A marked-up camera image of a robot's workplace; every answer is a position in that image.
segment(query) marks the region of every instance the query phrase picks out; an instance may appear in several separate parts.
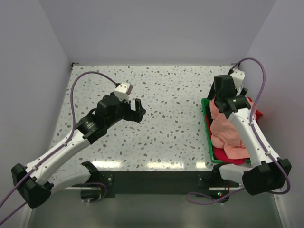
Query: green tray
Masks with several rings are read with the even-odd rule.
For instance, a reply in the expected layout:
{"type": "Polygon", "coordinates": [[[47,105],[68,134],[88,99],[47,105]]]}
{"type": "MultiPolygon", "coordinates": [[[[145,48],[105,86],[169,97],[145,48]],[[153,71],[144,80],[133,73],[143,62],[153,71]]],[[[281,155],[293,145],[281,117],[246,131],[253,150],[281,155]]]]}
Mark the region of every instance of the green tray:
{"type": "Polygon", "coordinates": [[[206,111],[206,108],[209,108],[209,102],[210,102],[210,100],[207,99],[207,98],[203,98],[201,100],[201,106],[202,106],[202,111],[203,111],[203,114],[204,114],[204,122],[205,122],[206,134],[207,134],[207,140],[208,140],[209,154],[210,154],[211,161],[213,163],[224,163],[222,160],[217,160],[214,157],[214,154],[213,154],[211,135],[210,135],[208,122],[207,122],[208,116],[207,116],[207,111],[206,111]]]}

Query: gray wall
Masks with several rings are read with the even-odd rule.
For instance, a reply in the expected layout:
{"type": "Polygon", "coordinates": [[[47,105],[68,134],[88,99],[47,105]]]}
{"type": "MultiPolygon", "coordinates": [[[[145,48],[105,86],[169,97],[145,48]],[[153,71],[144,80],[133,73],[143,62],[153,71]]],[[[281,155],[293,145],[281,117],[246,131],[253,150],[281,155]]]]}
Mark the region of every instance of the gray wall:
{"type": "Polygon", "coordinates": [[[227,65],[245,57],[276,0],[40,0],[83,65],[227,65]]]}
{"type": "MultiPolygon", "coordinates": [[[[0,31],[2,199],[12,188],[12,166],[48,149],[70,67],[38,0],[1,0],[0,31]]],[[[22,202],[14,193],[0,209],[0,218],[22,202]]],[[[21,212],[2,227],[17,227],[21,212]]]]}
{"type": "MultiPolygon", "coordinates": [[[[291,192],[283,200],[293,227],[303,227],[304,188],[304,1],[277,0],[247,56],[266,69],[266,86],[258,104],[261,127],[273,148],[292,163],[291,192]]],[[[242,66],[245,85],[256,97],[261,71],[251,62],[242,66]]]]}

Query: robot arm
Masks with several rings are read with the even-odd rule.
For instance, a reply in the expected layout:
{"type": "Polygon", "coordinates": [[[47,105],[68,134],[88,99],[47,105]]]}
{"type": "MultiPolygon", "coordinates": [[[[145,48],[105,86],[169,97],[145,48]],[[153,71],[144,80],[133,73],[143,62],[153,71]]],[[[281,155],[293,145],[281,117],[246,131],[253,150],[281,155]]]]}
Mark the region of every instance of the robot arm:
{"type": "Polygon", "coordinates": [[[287,175],[291,170],[291,164],[288,159],[282,160],[273,150],[255,119],[249,120],[251,106],[245,98],[247,90],[242,89],[242,92],[238,93],[235,89],[233,76],[230,75],[215,76],[212,87],[208,98],[215,99],[215,105],[219,112],[224,113],[235,126],[247,148],[251,161],[251,165],[217,165],[215,169],[218,169],[220,177],[243,185],[251,195],[283,187],[285,178],[268,155],[271,154],[278,161],[287,175]],[[254,125],[262,143],[268,148],[267,152],[263,150],[253,132],[252,125],[254,125]]]}
{"type": "Polygon", "coordinates": [[[66,180],[62,180],[56,186],[49,182],[49,178],[71,157],[104,136],[107,129],[118,121],[124,119],[139,123],[143,119],[146,110],[143,109],[140,99],[135,99],[136,110],[131,109],[129,100],[131,90],[131,84],[121,83],[113,93],[104,96],[98,102],[96,109],[91,110],[87,116],[80,119],[69,142],[66,143],[67,136],[54,148],[26,166],[17,164],[12,168],[14,185],[34,169],[30,176],[17,188],[31,208],[40,206],[50,197],[51,193],[74,184],[84,183],[89,179],[90,173],[87,171],[84,175],[75,174],[75,176],[67,177],[66,180]],[[35,168],[40,160],[62,145],[64,146],[57,153],[49,157],[39,168],[35,168]]]}

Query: cloth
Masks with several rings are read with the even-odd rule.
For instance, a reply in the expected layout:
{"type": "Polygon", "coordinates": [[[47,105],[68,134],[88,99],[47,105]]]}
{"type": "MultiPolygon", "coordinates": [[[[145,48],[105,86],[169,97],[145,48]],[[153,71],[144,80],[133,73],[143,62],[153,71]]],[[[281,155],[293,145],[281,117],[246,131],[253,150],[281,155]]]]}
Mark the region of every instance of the cloth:
{"type": "Polygon", "coordinates": [[[224,151],[224,149],[213,147],[213,155],[216,159],[221,160],[225,163],[232,163],[235,165],[242,165],[246,162],[246,158],[243,159],[229,159],[224,151]]]}
{"type": "Polygon", "coordinates": [[[241,139],[236,128],[226,119],[223,113],[219,113],[214,101],[210,101],[210,112],[213,122],[210,126],[212,132],[211,142],[216,148],[223,148],[229,159],[244,159],[249,158],[248,151],[241,139]]]}

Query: red cloth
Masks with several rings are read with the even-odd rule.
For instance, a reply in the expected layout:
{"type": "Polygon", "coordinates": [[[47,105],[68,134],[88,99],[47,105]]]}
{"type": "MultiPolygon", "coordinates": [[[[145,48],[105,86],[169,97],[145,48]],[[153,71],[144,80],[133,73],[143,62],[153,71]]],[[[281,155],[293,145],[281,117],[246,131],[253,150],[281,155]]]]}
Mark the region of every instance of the red cloth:
{"type": "Polygon", "coordinates": [[[229,159],[223,148],[212,147],[213,155],[217,160],[222,160],[225,163],[232,163],[235,165],[242,165],[246,162],[246,158],[243,159],[229,159]]]}

